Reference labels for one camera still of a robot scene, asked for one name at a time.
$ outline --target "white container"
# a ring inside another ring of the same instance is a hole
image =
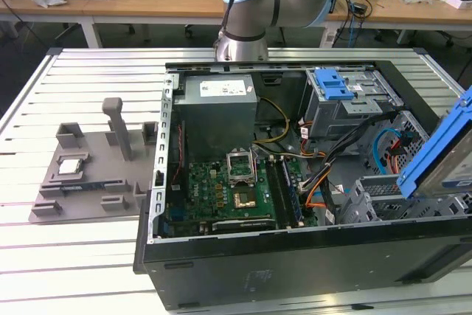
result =
[[[472,9],[472,0],[445,0],[445,2],[456,9]]]

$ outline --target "motherboard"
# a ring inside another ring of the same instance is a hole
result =
[[[280,201],[277,183],[271,184],[273,162],[268,159],[232,159],[213,162],[192,162],[188,166],[188,188],[182,198],[173,198],[166,217],[169,236],[198,236],[250,229],[261,224],[266,229],[284,229],[287,221],[277,218],[287,215],[289,208],[294,222],[302,220],[298,200]],[[283,166],[292,186],[302,180],[299,162],[286,159]],[[236,182],[232,176],[248,176],[254,180]]]

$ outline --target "aluminum extrusion table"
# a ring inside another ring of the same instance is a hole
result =
[[[391,60],[438,115],[461,92],[428,55],[411,49],[271,49],[270,57]],[[64,49],[44,58],[0,121],[0,314],[165,314],[150,278],[131,268],[137,217],[62,225],[27,219],[60,123],[104,131],[102,100],[116,96],[128,128],[158,120],[165,63],[212,59],[211,49]],[[205,314],[339,314],[354,303],[374,306],[369,315],[468,313],[472,262],[436,283],[221,306]]]

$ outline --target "gray power supply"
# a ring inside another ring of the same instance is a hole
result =
[[[174,104],[187,127],[191,162],[249,151],[257,109],[251,75],[190,76]]]

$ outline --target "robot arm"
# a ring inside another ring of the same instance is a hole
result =
[[[216,42],[218,61],[267,60],[266,28],[321,23],[332,0],[234,0]],[[229,0],[224,0],[228,7]]]

